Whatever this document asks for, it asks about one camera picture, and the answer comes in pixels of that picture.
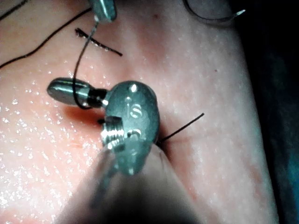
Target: skin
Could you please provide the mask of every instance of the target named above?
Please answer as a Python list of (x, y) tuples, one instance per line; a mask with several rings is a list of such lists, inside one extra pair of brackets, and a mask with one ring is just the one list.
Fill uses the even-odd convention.
[[(3, 14), (17, 1), (2, 1)], [(225, 2), (192, 3), (202, 16), (231, 13)], [(118, 1), (118, 19), (94, 38), (124, 54), (89, 45), (78, 78), (98, 88), (125, 80), (156, 93), (163, 144), (204, 223), (278, 223), (249, 74), (237, 32), (192, 18), (177, 1)], [(0, 63), (34, 49), (88, 8), (87, 1), (31, 1), (0, 22)], [(51, 99), (46, 88), (74, 71), (92, 13), (28, 58), (0, 70), (1, 223), (51, 223), (99, 162), (101, 110)]]

